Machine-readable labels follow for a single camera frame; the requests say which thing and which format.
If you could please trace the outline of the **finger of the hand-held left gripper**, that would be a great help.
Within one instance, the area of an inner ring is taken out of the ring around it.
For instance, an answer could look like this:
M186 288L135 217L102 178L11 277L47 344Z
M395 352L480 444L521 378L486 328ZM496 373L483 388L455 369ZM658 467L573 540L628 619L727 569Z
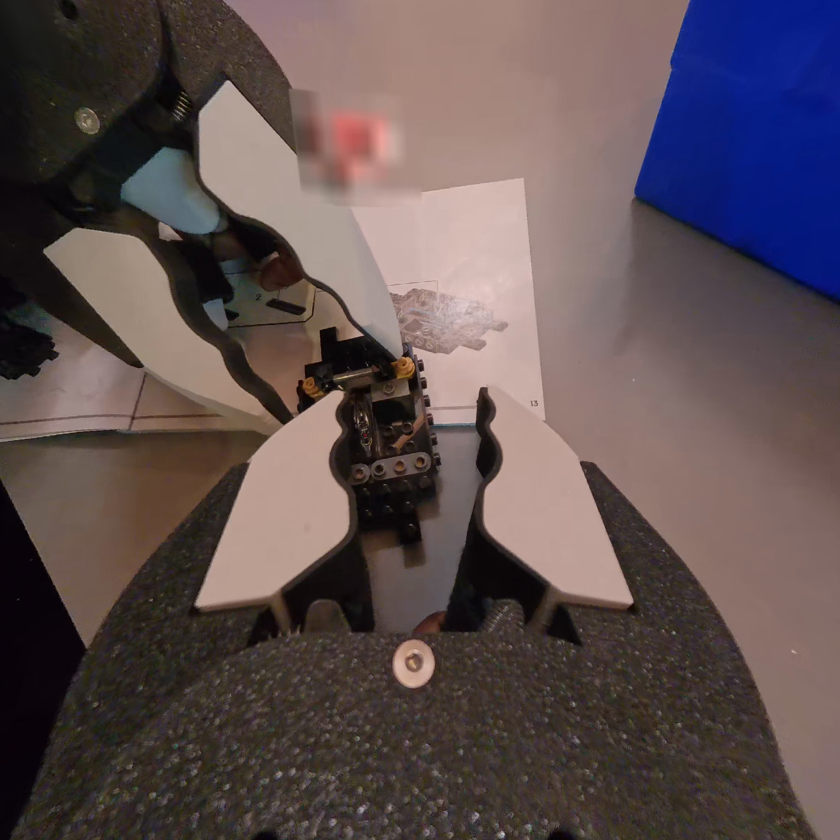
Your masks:
M150 228L74 227L44 254L154 378L251 431L291 421L241 343L205 312L183 256Z
M269 232L303 279L328 292L390 360L401 357L392 298L352 210L303 190L296 153L231 80L201 107L196 143L198 174L213 197Z

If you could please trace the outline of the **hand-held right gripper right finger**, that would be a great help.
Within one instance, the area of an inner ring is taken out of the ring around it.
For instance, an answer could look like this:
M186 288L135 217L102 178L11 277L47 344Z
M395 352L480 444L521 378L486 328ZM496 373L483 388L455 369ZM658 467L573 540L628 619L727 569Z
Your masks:
M578 455L549 425L495 385L476 407L481 485L474 522L504 557L561 601L630 607L634 598Z

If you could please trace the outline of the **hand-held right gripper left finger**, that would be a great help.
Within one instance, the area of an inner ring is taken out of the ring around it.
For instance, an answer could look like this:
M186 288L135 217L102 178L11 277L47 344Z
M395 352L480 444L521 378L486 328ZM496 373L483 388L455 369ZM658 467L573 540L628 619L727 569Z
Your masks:
M286 613L284 595L348 546L357 528L347 466L346 392L331 392L248 460L194 606Z

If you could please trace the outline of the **black lego car chassis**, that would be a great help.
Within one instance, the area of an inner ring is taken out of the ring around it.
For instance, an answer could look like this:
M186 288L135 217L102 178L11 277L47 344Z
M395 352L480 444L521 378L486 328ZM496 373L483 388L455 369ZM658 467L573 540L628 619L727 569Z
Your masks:
M320 360L306 365L297 386L298 410L331 392L343 395L349 482L363 530L391 529L402 544L421 537L418 508L433 499L442 464L430 412L424 363L407 344L389 360L373 339L342 339L335 327L319 334ZM353 400L367 395L376 426L377 456L365 460L355 436Z

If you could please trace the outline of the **white lego instruction sheet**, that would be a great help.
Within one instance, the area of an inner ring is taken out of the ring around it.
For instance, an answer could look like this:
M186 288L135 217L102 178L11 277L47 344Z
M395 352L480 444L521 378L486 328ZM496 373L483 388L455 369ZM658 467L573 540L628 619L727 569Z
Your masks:
M353 209L423 363L438 426L471 425L483 386L545 419L522 178Z

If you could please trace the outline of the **person's left hand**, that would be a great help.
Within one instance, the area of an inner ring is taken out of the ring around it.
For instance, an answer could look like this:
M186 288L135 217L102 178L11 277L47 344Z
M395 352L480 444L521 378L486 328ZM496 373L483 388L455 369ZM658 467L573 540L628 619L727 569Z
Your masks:
M259 287L267 292L285 290L303 279L293 255L270 238L262 241L226 230L215 234L213 250L219 261L247 259Z

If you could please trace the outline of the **black tangled clump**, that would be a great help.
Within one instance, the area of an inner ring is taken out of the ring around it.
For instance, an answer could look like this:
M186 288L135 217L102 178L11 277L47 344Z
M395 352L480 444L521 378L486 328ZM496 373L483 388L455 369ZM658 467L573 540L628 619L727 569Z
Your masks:
M13 317L27 302L26 295L1 278L1 376L11 382L37 376L43 364L60 355L50 336Z

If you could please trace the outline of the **large blue storage bin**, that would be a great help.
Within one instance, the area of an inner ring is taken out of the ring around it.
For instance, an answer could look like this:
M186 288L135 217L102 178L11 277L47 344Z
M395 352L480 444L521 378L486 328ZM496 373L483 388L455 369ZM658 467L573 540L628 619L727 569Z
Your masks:
M689 2L635 197L839 297L839 2Z

